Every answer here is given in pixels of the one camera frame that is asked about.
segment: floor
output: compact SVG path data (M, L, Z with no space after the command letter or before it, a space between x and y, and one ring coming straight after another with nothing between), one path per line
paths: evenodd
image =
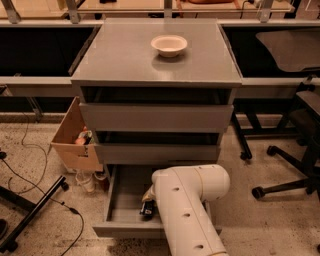
M7 153L6 163L25 179L38 183L44 173L39 183L44 191L59 176L67 178L70 189L66 192L58 190L54 199L64 201L80 212L84 219L84 230L66 255L170 255L165 240L97 237L92 225L103 221L107 195L98 183L94 193L83 191L77 185L75 175L67 172L55 150L50 149L61 118L47 114L36 123L31 114L1 114L0 147ZM231 188L224 198L211 203L212 221L222 227L220 237L229 255L319 255L316 246L320 243L320 219L316 194L306 195L304 190L295 190L267 195L260 201L251 195L251 189L257 185L268 186L301 178L301 174L279 157L268 156L268 145L280 146L297 158L302 156L304 148L298 146L293 138L250 139L248 142L253 157L250 161L243 161L239 157L241 148L234 128L229 126L222 140L218 161L231 177ZM0 162L0 170L1 186L10 187L16 192L31 189L21 195L33 202L41 198L39 190L13 174L3 162ZM0 218L8 221L9 232L24 215L25 212L0 199ZM18 248L13 253L7 251L3 255L63 255L80 230L79 215L55 202L49 202L16 239Z

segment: open drawer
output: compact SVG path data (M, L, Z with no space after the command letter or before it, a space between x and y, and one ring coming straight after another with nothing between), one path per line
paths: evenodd
M114 166L105 203L105 221L93 226L99 237L166 238L156 207L151 219L140 215L142 196L151 186L151 176L156 170L151 166ZM209 205L206 210L211 219Z

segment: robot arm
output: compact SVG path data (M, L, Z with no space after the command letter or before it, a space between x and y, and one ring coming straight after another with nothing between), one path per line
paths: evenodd
M227 256L202 202L223 197L228 173L219 165L172 167L152 175L143 201L155 200L172 256Z

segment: chair leg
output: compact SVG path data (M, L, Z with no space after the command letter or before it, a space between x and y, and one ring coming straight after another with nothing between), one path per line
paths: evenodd
M303 172L302 164L299 160L294 158L293 156L289 155L287 152L283 151L281 148L278 148L277 146L269 146L267 150L267 154L269 156L274 156L275 154L278 154L282 158L284 158L288 163L290 163L292 166L297 168L299 171Z
M255 187L252 189L252 195L254 196L254 198L259 199L269 193L293 190L298 188L306 188L309 186L309 183L310 183L309 179L303 179L303 180L293 181L293 182L272 186L268 188Z

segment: drawer front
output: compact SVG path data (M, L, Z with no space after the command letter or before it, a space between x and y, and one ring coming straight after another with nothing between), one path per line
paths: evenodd
M217 145L99 144L95 150L101 164L124 165L214 163L220 153Z
M80 105L88 127L95 131L224 132L232 105L134 106Z

